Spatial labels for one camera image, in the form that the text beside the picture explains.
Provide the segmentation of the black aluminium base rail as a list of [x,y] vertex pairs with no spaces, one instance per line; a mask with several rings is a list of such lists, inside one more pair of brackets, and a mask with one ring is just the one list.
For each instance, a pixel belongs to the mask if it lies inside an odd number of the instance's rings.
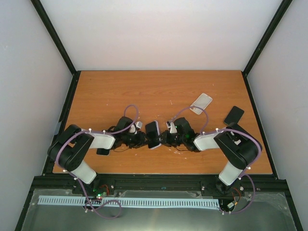
[[217,175],[117,175],[100,174],[98,182],[85,185],[88,195],[99,192],[124,191],[162,191],[162,192],[200,192],[202,196],[213,198],[230,198],[233,194],[244,195],[257,193],[288,193],[285,180],[273,175],[251,175],[237,180],[232,186],[222,186]]

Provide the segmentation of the black frame post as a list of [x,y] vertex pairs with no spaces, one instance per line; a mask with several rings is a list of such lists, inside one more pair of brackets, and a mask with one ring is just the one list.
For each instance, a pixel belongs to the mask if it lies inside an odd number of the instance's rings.
[[59,51],[63,61],[65,62],[67,68],[69,69],[70,73],[75,76],[78,71],[73,65],[73,62],[71,61],[56,29],[54,28],[43,4],[40,0],[31,0],[31,3],[36,10],[38,16],[40,17],[42,23],[44,24],[45,28],[47,29],[47,32],[49,33],[51,39],[53,40],[54,45],[56,46],[57,50]]
[[268,43],[269,39],[273,35],[275,29],[279,25],[283,16],[287,12],[291,3],[292,3],[292,0],[282,0],[281,1],[278,9],[276,10],[274,16],[272,17],[269,25],[267,26],[267,28],[264,32],[263,36],[261,37],[258,45],[256,46],[252,56],[250,57],[248,63],[246,64],[244,70],[242,71],[244,78],[248,77],[250,71],[252,70],[253,66],[257,62],[259,56],[261,55],[262,51],[264,50],[266,44]]

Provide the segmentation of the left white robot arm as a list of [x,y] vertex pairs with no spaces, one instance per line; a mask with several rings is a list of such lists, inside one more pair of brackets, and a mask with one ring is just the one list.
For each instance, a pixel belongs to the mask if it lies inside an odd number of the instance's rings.
[[142,122],[133,121],[123,116],[116,126],[107,130],[92,131],[70,125],[49,147],[48,156],[63,170],[83,182],[83,188],[88,193],[96,193],[100,181],[96,179],[97,172],[84,160],[89,149],[97,149],[102,155],[109,155],[121,145],[128,148],[140,148],[150,142],[150,137],[141,131]]

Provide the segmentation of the black phone green edge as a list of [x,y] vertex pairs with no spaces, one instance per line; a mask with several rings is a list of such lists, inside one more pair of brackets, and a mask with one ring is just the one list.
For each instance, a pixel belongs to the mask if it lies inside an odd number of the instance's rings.
[[238,123],[242,116],[244,115],[244,110],[237,107],[233,106],[232,109],[229,111],[225,119],[223,120],[223,123],[225,125],[229,125],[230,123]]

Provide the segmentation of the right black frame post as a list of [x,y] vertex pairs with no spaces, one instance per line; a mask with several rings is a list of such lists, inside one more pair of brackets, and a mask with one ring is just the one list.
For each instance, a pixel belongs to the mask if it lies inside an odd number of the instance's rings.
[[266,44],[268,43],[269,39],[273,35],[275,29],[279,25],[283,16],[287,12],[291,3],[292,3],[292,0],[282,0],[281,1],[278,9],[276,10],[274,16],[272,17],[269,25],[267,26],[267,28],[264,32],[263,36],[261,37],[258,45],[256,46],[252,56],[250,57],[248,63],[246,64],[244,70],[242,71],[244,78],[248,77],[250,71],[252,70],[253,66],[257,62],[259,56],[261,55],[262,51],[264,50]]

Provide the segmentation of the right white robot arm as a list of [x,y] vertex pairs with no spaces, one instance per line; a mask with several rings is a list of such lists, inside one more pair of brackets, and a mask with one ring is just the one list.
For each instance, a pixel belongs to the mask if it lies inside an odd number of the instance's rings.
[[226,186],[241,178],[262,152],[261,143],[235,122],[212,132],[199,133],[183,117],[169,124],[169,129],[156,139],[161,144],[175,148],[184,145],[190,152],[210,149],[223,152],[228,161],[218,179]]

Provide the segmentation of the left black frame post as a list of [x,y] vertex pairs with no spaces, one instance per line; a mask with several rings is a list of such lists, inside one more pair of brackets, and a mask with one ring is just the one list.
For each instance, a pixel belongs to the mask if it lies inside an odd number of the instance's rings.
[[65,62],[67,68],[69,69],[70,73],[75,76],[78,71],[73,65],[73,62],[71,61],[56,29],[54,28],[43,4],[40,0],[31,0],[31,3],[36,10],[38,16],[40,17],[42,23],[44,24],[45,28],[47,29],[47,32],[49,33],[51,39],[53,40],[54,45],[56,46],[57,50],[59,51],[63,61]]

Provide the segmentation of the clear white phone case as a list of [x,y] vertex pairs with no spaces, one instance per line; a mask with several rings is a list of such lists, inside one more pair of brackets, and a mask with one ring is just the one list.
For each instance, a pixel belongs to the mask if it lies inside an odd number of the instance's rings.
[[208,96],[205,93],[200,94],[200,96],[191,104],[190,110],[197,115],[203,113],[203,111],[209,106],[212,102],[212,97]]

